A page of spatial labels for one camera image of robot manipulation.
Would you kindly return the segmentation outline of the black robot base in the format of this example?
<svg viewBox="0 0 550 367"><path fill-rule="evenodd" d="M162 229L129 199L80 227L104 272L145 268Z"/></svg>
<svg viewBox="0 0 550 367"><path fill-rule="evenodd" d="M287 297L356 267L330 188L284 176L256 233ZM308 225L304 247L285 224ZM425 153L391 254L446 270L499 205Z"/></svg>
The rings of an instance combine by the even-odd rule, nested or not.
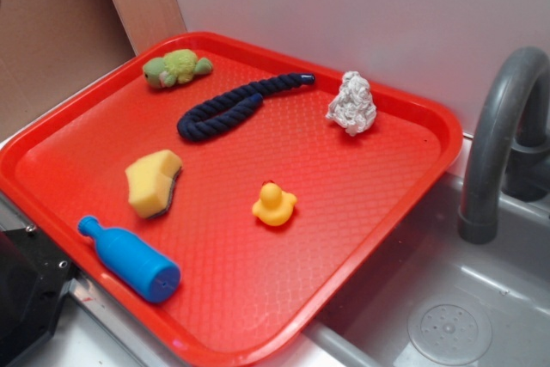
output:
<svg viewBox="0 0 550 367"><path fill-rule="evenodd" d="M1 353L50 339L74 268L42 230L1 233Z"/></svg>

